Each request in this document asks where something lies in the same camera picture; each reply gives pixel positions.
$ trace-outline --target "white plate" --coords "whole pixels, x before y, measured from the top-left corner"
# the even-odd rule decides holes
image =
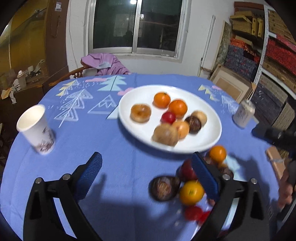
[[[152,141],[154,129],[160,124],[160,118],[167,109],[158,109],[152,105],[154,95],[166,92],[171,100],[182,99],[188,106],[184,119],[195,110],[201,110],[207,115],[207,123],[196,135],[189,134],[180,140],[176,146],[166,146]],[[150,120],[140,124],[130,118],[134,104],[147,104],[152,110]],[[126,93],[118,105],[118,115],[125,128],[137,139],[156,149],[174,153],[194,153],[205,151],[217,143],[222,133],[221,121],[215,110],[196,95],[176,87],[166,85],[146,85]]]

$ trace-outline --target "paper cup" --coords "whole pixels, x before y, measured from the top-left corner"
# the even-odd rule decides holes
[[[27,109],[17,121],[17,130],[40,154],[45,155],[53,150],[55,139],[46,121],[44,105]]]

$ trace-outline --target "pink cloth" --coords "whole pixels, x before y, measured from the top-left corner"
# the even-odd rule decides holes
[[[81,58],[82,62],[98,69],[98,75],[131,74],[131,72],[110,53],[91,53]]]

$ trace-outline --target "cup rim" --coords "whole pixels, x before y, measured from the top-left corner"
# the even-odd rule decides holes
[[[30,126],[28,126],[28,127],[26,127],[26,128],[20,128],[19,127],[19,122],[21,121],[21,119],[24,117],[24,115],[27,113],[27,112],[29,112],[29,111],[31,111],[32,109],[35,109],[35,108],[42,108],[42,110],[43,110],[43,113],[42,113],[42,115],[41,115],[41,117],[38,119],[38,120],[36,120],[33,124],[31,124]],[[42,118],[42,116],[44,115],[44,113],[45,113],[45,106],[43,105],[43,104],[37,104],[37,105],[33,105],[32,107],[30,107],[29,109],[27,109],[21,116],[20,116],[20,118],[18,119],[18,121],[17,121],[17,130],[19,131],[19,132],[23,132],[23,131],[26,131],[26,130],[28,130],[28,129],[30,129],[32,126],[34,126],[34,125],[36,125],[36,123],[38,123],[38,121],[40,121],[40,119]]]

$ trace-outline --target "bolt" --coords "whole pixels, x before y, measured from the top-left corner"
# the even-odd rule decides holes
[[[257,182],[257,180],[255,178],[251,178],[251,183],[257,184],[258,182]]]
[[[230,176],[228,174],[223,174],[223,179],[228,181],[230,179]]]
[[[35,183],[39,184],[40,182],[42,182],[42,178],[36,178]]]
[[[63,180],[69,180],[70,179],[70,177],[71,177],[71,175],[70,174],[65,174],[65,175],[63,175]]]

